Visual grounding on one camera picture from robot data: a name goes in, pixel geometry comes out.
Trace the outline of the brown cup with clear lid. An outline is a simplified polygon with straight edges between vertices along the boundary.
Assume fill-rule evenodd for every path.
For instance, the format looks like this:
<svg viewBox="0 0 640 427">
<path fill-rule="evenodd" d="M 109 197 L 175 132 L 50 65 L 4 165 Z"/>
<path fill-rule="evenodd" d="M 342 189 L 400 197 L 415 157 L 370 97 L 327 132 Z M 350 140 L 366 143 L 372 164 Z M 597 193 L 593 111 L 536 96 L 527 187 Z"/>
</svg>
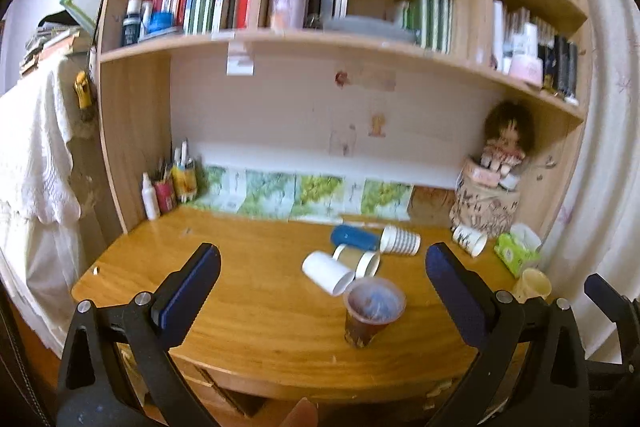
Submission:
<svg viewBox="0 0 640 427">
<path fill-rule="evenodd" d="M 386 327 L 398 321 L 406 309 L 405 293 L 383 277 L 361 277 L 343 295 L 346 308 L 345 340 L 364 348 Z"/>
</svg>

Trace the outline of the white floral paper cup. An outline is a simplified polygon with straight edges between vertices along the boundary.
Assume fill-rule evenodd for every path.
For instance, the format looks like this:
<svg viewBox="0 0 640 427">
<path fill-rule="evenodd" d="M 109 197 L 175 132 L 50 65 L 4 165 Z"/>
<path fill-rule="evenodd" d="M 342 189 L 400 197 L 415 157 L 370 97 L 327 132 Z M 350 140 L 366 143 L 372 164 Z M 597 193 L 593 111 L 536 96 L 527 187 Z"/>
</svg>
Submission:
<svg viewBox="0 0 640 427">
<path fill-rule="evenodd" d="M 484 251 L 488 241 L 486 234 L 466 225 L 455 227 L 452 231 L 452 239 L 472 258 L 478 257 Z"/>
</svg>

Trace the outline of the grey checked paper cup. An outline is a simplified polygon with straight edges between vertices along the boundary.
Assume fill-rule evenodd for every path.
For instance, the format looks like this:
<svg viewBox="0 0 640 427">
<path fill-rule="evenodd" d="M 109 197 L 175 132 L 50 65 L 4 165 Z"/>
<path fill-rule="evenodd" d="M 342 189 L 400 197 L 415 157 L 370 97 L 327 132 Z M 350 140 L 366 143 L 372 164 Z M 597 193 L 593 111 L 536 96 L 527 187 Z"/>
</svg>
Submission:
<svg viewBox="0 0 640 427">
<path fill-rule="evenodd" d="M 420 251 L 421 236 L 419 234 L 386 225 L 383 229 L 378 251 L 381 254 L 398 254 L 414 256 Z"/>
</svg>

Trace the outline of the tan paper cup white lid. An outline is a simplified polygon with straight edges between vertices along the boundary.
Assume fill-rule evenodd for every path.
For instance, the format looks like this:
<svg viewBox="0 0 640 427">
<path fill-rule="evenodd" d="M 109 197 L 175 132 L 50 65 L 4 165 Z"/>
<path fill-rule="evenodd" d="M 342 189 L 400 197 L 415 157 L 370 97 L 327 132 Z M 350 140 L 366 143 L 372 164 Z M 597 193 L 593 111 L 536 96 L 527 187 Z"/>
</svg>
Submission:
<svg viewBox="0 0 640 427">
<path fill-rule="evenodd" d="M 381 264 L 377 251 L 360 251 L 345 244 L 335 248 L 332 258 L 355 273 L 356 279 L 374 277 Z"/>
</svg>

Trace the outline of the blue plastic cup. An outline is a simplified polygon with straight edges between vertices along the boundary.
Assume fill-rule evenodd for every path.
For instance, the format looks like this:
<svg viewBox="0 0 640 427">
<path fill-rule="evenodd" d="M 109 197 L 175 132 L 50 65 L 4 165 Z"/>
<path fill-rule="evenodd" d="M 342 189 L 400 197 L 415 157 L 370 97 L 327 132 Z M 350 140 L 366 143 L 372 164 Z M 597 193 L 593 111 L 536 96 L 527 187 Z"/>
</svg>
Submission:
<svg viewBox="0 0 640 427">
<path fill-rule="evenodd" d="M 332 244 L 337 247 L 346 245 L 360 251 L 378 251 L 380 236 L 351 225 L 337 225 L 330 234 Z"/>
</svg>

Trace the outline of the white plastic cup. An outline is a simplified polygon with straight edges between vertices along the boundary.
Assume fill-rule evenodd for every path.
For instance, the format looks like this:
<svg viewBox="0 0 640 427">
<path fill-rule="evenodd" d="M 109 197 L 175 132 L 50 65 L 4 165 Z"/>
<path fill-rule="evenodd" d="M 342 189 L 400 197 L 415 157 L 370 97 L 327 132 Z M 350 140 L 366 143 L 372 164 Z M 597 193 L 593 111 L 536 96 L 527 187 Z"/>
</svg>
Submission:
<svg viewBox="0 0 640 427">
<path fill-rule="evenodd" d="M 342 295 L 355 280 L 355 272 L 323 251 L 314 251 L 302 263 L 302 271 L 332 297 Z"/>
</svg>

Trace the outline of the cream ceramic mug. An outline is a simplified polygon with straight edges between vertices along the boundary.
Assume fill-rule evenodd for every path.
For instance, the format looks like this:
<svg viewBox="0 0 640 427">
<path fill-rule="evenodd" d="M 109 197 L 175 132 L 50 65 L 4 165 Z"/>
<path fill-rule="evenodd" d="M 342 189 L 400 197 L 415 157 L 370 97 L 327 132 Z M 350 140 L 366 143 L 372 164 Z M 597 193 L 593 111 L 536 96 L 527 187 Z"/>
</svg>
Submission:
<svg viewBox="0 0 640 427">
<path fill-rule="evenodd" d="M 512 288 L 512 295 L 519 303 L 528 299 L 542 298 L 546 300 L 552 291 L 547 275 L 534 268 L 525 269 Z"/>
</svg>

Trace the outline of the green tissue pack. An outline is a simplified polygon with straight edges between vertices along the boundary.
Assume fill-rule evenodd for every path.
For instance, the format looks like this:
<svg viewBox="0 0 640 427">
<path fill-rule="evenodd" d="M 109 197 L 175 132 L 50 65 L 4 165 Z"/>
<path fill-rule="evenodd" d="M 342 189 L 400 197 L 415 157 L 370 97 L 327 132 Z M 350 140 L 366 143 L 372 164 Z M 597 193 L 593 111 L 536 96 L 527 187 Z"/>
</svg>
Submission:
<svg viewBox="0 0 640 427">
<path fill-rule="evenodd" d="M 540 262 L 540 237 L 524 223 L 514 223 L 509 232 L 502 233 L 494 251 L 514 277 L 525 269 L 537 268 Z"/>
</svg>

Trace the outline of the letter print fabric bag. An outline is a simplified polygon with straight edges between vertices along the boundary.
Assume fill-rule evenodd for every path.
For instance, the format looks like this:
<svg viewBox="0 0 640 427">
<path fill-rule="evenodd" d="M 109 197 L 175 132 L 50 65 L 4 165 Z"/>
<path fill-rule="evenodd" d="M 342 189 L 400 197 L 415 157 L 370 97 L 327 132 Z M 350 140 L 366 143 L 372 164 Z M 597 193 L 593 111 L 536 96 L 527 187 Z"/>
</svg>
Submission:
<svg viewBox="0 0 640 427">
<path fill-rule="evenodd" d="M 449 211 L 452 229 L 459 225 L 496 239 L 513 225 L 521 200 L 519 191 L 508 191 L 499 185 L 500 176 L 465 159 L 454 189 L 454 205 Z"/>
</svg>

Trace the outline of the white spray bottle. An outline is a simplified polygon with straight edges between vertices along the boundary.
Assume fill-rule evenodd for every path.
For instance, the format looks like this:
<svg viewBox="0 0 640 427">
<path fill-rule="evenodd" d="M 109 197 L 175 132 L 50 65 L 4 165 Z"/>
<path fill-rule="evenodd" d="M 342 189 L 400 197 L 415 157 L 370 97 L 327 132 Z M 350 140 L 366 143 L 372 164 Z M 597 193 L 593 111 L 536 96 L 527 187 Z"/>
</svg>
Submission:
<svg viewBox="0 0 640 427">
<path fill-rule="evenodd" d="M 158 219 L 160 217 L 160 206 L 157 202 L 155 187 L 147 172 L 142 174 L 141 196 L 146 217 L 150 221 Z"/>
</svg>

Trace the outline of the red pen holder can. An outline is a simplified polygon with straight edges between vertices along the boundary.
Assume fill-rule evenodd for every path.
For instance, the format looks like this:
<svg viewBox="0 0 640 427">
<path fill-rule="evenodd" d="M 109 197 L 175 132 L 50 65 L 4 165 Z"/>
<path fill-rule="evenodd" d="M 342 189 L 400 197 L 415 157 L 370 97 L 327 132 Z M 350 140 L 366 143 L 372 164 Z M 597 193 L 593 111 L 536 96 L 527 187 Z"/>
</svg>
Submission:
<svg viewBox="0 0 640 427">
<path fill-rule="evenodd" d="M 153 182 L 155 195 L 160 213 L 166 215 L 177 207 L 177 199 L 174 184 L 171 178 L 161 179 Z"/>
</svg>

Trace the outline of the yellow pen holder can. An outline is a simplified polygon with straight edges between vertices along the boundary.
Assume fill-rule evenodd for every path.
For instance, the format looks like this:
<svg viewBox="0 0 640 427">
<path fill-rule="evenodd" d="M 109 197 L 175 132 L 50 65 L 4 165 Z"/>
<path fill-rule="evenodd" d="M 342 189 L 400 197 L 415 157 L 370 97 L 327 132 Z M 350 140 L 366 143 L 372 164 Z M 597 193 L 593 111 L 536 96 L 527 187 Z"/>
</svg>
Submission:
<svg viewBox="0 0 640 427">
<path fill-rule="evenodd" d="M 183 140 L 174 150 L 171 178 L 178 202 L 191 202 L 198 195 L 195 160 L 189 152 L 189 142 Z"/>
</svg>

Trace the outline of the brown haired doll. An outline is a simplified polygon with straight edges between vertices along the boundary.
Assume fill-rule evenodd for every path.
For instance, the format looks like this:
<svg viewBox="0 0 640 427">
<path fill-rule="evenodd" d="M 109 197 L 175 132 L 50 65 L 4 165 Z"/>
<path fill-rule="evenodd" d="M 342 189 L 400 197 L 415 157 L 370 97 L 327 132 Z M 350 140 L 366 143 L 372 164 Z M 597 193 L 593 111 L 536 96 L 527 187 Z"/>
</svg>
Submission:
<svg viewBox="0 0 640 427">
<path fill-rule="evenodd" d="M 534 148 L 533 116 L 524 105 L 501 102 L 491 109 L 485 120 L 484 139 L 480 165 L 504 178 L 521 165 Z"/>
</svg>

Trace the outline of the green leaf poster strip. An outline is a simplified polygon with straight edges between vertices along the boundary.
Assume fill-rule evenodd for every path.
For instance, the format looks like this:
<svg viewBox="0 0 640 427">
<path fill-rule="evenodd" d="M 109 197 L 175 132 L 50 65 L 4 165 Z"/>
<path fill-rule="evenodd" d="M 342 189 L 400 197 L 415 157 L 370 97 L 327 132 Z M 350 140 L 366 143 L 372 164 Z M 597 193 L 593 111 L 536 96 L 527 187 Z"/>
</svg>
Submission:
<svg viewBox="0 0 640 427">
<path fill-rule="evenodd" d="M 206 166 L 196 170 L 201 210 L 252 219 L 335 222 L 343 216 L 407 221 L 413 186 L 405 183 Z"/>
</svg>

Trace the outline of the wooden bookshelf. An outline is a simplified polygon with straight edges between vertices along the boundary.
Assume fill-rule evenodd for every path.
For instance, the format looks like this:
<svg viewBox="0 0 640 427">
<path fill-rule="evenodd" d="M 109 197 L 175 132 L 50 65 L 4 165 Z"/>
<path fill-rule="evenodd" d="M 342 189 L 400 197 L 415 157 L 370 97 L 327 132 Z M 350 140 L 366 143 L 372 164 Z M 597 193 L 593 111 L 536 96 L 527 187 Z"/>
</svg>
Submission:
<svg viewBox="0 0 640 427">
<path fill-rule="evenodd" d="M 129 0 L 105 0 L 99 36 L 101 138 L 120 226 L 144 217 L 140 181 L 180 142 L 206 164 L 361 176 L 450 188 L 482 145 L 485 116 L 521 102 L 536 142 L 516 217 L 547 235 L 574 172 L 584 104 L 526 86 L 490 64 L 492 4 L 454 0 L 451 49 L 381 37 L 273 29 L 270 0 L 248 0 L 247 25 L 123 46 Z M 587 0 L 501 0 L 529 9 L 578 46 L 578 89 L 591 79 Z M 394 0 L 346 0 L 383 17 Z"/>
</svg>

